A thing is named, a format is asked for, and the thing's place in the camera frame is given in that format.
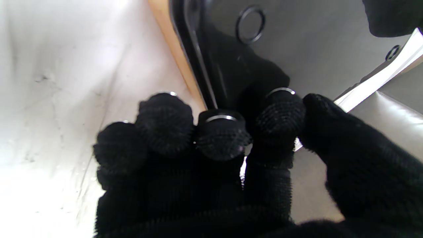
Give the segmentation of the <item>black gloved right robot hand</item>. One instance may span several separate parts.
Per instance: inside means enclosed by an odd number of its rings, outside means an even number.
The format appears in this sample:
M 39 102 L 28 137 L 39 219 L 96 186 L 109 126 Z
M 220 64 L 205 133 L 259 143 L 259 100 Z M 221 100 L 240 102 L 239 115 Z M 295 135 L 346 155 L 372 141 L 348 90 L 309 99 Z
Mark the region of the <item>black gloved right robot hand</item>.
M 96 238 L 421 238 L 422 163 L 330 99 L 287 88 L 237 112 L 169 93 L 97 135 Z M 342 221 L 291 218 L 295 139 L 326 165 Z

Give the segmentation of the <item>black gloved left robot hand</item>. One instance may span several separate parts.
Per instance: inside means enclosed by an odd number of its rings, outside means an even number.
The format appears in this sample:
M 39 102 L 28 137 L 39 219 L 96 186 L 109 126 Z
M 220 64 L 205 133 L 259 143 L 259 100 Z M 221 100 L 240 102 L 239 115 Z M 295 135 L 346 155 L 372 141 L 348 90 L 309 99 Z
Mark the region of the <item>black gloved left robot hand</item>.
M 422 32 L 421 0 L 363 0 L 369 31 L 373 36 L 393 38 Z

